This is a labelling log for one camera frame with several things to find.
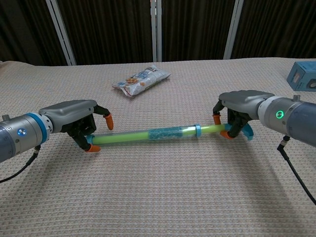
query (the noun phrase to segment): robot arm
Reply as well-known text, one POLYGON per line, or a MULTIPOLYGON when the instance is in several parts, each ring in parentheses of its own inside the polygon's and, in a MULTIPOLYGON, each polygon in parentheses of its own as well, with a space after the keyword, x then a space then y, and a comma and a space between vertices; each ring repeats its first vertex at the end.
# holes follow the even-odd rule
POLYGON ((46 142, 57 132, 67 132, 86 152, 98 152, 100 147, 85 139, 96 130, 93 113, 103 115, 108 128, 113 129, 111 113, 94 100, 65 101, 15 118, 2 116, 0 162, 46 142))
POLYGON ((251 120, 260 120, 267 128, 316 147, 316 104, 300 101, 299 96, 284 98, 256 90, 222 93, 213 109, 215 124, 220 111, 228 109, 229 131, 221 135, 232 139, 251 120))

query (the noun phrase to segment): green tube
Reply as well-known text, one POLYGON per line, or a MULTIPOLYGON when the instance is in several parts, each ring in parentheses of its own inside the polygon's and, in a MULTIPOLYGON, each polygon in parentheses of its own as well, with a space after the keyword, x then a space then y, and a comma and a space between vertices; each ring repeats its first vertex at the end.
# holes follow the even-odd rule
POLYGON ((225 130, 225 125, 207 125, 207 126, 181 126, 156 128, 144 131, 120 132, 103 135, 89 135, 87 140, 93 145, 102 145, 110 143, 134 142, 134 141, 153 141, 173 138, 184 138, 190 136, 201 136, 206 133, 214 133, 225 130))

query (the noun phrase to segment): green led light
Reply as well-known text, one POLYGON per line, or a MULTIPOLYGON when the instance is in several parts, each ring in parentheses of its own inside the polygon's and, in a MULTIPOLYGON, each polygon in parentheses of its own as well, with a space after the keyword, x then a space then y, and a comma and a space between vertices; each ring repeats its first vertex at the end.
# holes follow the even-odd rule
POLYGON ((284 112, 282 110, 279 110, 277 113, 276 113, 276 118, 277 119, 281 119, 283 118, 284 116, 284 112))

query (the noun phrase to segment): blue ring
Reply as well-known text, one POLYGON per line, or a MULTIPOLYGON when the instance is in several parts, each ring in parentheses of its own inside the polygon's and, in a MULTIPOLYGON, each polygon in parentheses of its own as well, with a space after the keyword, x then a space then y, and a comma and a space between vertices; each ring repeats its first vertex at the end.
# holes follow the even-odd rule
POLYGON ((42 133, 42 140, 41 140, 41 144, 46 142, 47 140, 47 131, 46 131, 46 128, 45 128, 45 124, 43 123, 43 121, 37 117, 35 114, 32 114, 32 113, 27 113, 26 115, 32 117, 39 125, 40 129, 41 129, 41 133, 42 133))
POLYGON ((197 137, 200 137, 202 135, 201 125, 195 124, 195 127, 196 127, 197 137))

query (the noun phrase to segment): table surface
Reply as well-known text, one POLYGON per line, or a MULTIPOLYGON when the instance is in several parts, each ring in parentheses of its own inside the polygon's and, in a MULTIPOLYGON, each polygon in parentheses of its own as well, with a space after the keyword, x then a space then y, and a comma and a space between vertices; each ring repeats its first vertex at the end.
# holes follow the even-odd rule
MULTIPOLYGON (((95 115, 96 134, 213 124, 219 94, 257 89, 316 103, 295 92, 288 58, 155 63, 170 78, 135 98, 111 87, 151 63, 40 67, 0 63, 1 114, 11 118, 66 100, 93 99, 110 110, 114 130, 95 115)), ((222 121, 226 121, 226 111, 222 121)), ((316 207, 277 151, 282 135, 251 121, 252 141, 219 134, 80 150, 52 134, 39 157, 1 184, 2 236, 316 236, 316 207)), ((294 167, 316 197, 316 149, 291 140, 294 167)), ((0 164, 0 179, 32 151, 0 164)))

